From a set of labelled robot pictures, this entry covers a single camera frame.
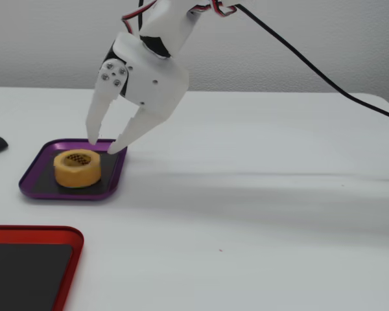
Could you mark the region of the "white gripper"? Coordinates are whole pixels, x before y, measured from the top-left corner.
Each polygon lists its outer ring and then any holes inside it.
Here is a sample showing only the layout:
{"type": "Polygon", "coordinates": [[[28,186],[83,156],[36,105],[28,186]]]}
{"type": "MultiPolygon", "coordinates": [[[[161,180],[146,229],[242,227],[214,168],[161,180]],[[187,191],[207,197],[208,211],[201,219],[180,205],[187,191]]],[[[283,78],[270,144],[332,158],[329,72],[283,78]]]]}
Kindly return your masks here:
{"type": "Polygon", "coordinates": [[[97,75],[86,130],[89,143],[95,145],[102,120],[118,96],[138,105],[108,149],[116,154],[171,116],[188,89],[189,75],[174,59],[156,56],[129,33],[117,35],[112,51],[116,58],[106,60],[97,75]]]}

